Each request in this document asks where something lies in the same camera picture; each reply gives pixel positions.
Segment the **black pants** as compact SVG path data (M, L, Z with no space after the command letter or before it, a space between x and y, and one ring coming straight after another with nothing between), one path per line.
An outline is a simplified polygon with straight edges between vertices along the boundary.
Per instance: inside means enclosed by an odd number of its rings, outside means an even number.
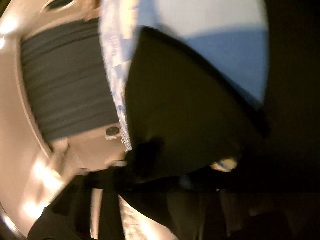
M178 239L258 239L260 105L201 55L142 27L125 87L121 196Z

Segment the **small round bedside item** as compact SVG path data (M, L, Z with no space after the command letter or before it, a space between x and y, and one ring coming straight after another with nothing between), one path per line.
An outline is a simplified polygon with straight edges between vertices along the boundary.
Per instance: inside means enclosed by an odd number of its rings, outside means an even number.
M105 139L114 140L121 137L120 128L118 126L110 126L105 130Z

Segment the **dark grey curtain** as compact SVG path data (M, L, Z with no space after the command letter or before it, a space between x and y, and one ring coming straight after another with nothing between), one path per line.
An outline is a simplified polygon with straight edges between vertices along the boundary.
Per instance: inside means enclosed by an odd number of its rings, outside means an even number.
M23 40L20 58L28 102L45 141L118 122L98 19L66 23Z

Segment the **blue white patterned bedspread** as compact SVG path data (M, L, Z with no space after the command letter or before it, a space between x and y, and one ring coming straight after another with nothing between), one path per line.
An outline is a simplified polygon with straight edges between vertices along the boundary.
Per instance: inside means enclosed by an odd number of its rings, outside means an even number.
M130 148L124 90L138 29L185 42L246 94L262 101L268 64L264 0L102 0L99 34L121 135Z

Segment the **oval wall mirror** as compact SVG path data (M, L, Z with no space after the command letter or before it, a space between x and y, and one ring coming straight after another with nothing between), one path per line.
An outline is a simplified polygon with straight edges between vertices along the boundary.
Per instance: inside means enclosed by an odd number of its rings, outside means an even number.
M40 10L40 13L45 12L60 12L66 10L73 5L76 0L49 0Z

